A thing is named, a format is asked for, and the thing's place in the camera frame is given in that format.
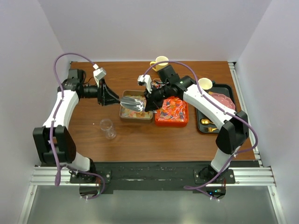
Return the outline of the metal scoop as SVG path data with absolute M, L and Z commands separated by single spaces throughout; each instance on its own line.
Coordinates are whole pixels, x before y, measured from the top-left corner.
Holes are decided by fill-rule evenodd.
M 155 112 L 158 107 L 149 103 L 146 97 L 141 99 L 124 96 L 120 99 L 120 104 L 122 107 L 135 111 L 135 112 Z

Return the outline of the clear plastic jar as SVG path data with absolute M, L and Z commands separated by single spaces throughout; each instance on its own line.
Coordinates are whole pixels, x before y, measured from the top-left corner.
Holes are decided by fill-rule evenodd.
M 116 137 L 116 130 L 113 122 L 110 119 L 102 119 L 100 122 L 100 128 L 105 133 L 107 139 L 114 139 Z

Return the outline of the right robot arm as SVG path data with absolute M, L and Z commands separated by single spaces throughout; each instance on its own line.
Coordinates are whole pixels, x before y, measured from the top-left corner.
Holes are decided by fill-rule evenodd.
M 233 155 L 246 141 L 249 135 L 248 116 L 245 112 L 236 112 L 221 104 L 206 93 L 198 82 L 189 76 L 180 78 L 171 65 L 159 71 L 162 85 L 152 86 L 150 75 L 138 77 L 138 84 L 145 86 L 145 111 L 155 111 L 162 107 L 169 97 L 178 97 L 191 104 L 208 117 L 219 130 L 216 138 L 217 152 L 211 163 L 200 171 L 201 178 L 208 182 L 219 183 L 224 179 Z

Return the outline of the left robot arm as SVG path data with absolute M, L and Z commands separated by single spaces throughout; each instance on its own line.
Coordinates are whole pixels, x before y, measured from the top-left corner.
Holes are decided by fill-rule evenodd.
M 120 98 L 106 84 L 106 71 L 97 68 L 93 71 L 96 85 L 84 85 L 83 70 L 69 70 L 69 75 L 57 89 L 57 100 L 49 117 L 41 127 L 33 130 L 33 138 L 39 159 L 45 164 L 57 167 L 55 185 L 61 181 L 61 169 L 68 166 L 81 171 L 80 177 L 86 183 L 96 180 L 97 172 L 92 159 L 77 152 L 68 127 L 72 113 L 81 98 L 95 98 L 102 106 L 118 104 Z

